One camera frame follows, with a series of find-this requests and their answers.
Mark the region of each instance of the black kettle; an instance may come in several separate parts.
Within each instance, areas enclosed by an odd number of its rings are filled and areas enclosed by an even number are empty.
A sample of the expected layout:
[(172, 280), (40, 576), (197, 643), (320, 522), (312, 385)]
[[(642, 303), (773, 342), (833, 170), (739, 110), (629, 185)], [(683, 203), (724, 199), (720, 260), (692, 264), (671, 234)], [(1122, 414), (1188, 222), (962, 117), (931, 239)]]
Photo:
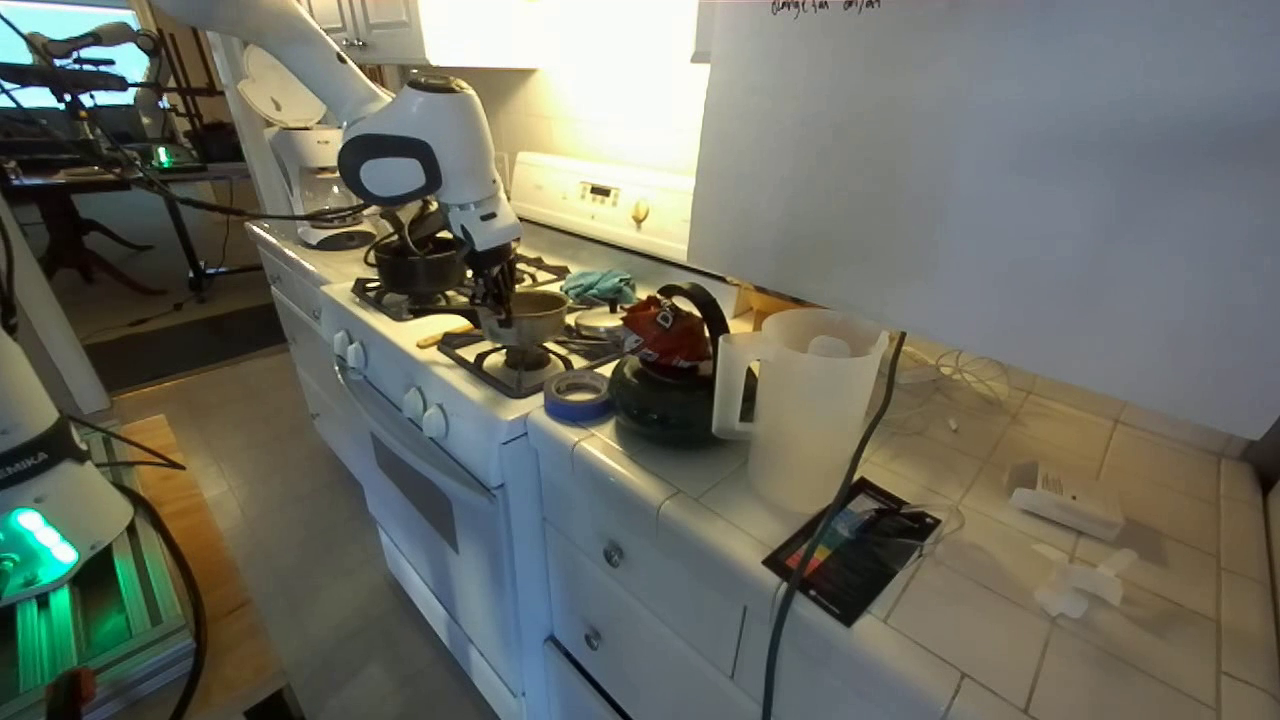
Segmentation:
[(629, 356), (609, 375), (621, 427), (668, 447), (717, 445), (711, 400), (724, 332), (728, 319), (701, 285), (665, 285), (633, 303), (625, 311)]

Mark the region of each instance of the white container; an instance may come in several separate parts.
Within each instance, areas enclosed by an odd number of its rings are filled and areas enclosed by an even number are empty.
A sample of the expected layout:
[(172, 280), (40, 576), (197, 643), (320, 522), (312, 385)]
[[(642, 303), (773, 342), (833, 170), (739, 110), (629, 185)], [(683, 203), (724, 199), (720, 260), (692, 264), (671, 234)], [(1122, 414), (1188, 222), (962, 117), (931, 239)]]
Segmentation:
[(720, 337), (711, 431), (751, 442), (747, 481), (768, 504), (825, 509), (864, 431), (888, 337), (850, 315), (790, 309), (754, 337)]

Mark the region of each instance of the cabinet handle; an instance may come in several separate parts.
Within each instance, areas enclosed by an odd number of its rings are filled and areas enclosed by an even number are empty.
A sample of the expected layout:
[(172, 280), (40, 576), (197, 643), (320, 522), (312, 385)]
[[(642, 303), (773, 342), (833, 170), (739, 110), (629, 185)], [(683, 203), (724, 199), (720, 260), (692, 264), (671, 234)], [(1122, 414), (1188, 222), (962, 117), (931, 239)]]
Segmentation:
[(629, 562), (629, 551), (625, 551), (615, 540), (609, 540), (609, 545), (602, 545), (602, 566), (609, 566), (609, 567), (625, 567), (625, 562)]
[(585, 643), (587, 643), (587, 652), (598, 652), (602, 631), (598, 631), (598, 629), (587, 629), (587, 631), (585, 631)]

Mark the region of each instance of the white board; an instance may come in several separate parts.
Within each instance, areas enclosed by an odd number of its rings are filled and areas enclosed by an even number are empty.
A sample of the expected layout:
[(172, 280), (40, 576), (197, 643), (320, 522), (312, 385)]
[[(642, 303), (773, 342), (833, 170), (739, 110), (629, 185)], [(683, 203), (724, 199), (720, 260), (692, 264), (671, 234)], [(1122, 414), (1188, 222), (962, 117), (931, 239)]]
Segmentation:
[(1193, 424), (1280, 418), (1280, 5), (717, 5), (692, 260)]

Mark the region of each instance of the white tile countertop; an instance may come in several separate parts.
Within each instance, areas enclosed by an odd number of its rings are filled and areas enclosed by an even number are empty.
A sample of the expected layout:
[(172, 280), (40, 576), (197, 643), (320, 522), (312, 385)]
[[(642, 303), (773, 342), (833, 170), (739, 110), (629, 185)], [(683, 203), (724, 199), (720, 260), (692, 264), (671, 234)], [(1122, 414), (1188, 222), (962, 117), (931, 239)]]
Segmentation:
[[(867, 447), (864, 477), (935, 514), (935, 540), (850, 624), (794, 599), (789, 674), (833, 674), (815, 697), (878, 715), (1280, 715), (1275, 615), (1269, 593), (1263, 497), (1226, 445), (1165, 436), (1105, 400), (997, 375), (935, 374), (903, 356), (897, 405)], [(794, 523), (747, 487), (744, 445), (671, 454), (613, 419), (566, 427), (532, 418), (544, 474), (555, 454), (585, 461), (658, 530), (711, 548), (759, 590), (768, 614), (744, 629), (735, 684), (759, 701), (762, 637), (779, 580), (759, 566)], [(1129, 518), (1111, 545), (1082, 540), (1007, 504), (1007, 467), (1044, 461), (1111, 494)], [(1063, 566), (1115, 548), (1138, 562), (1119, 576), (1122, 606), (1047, 615), (1035, 590)]]

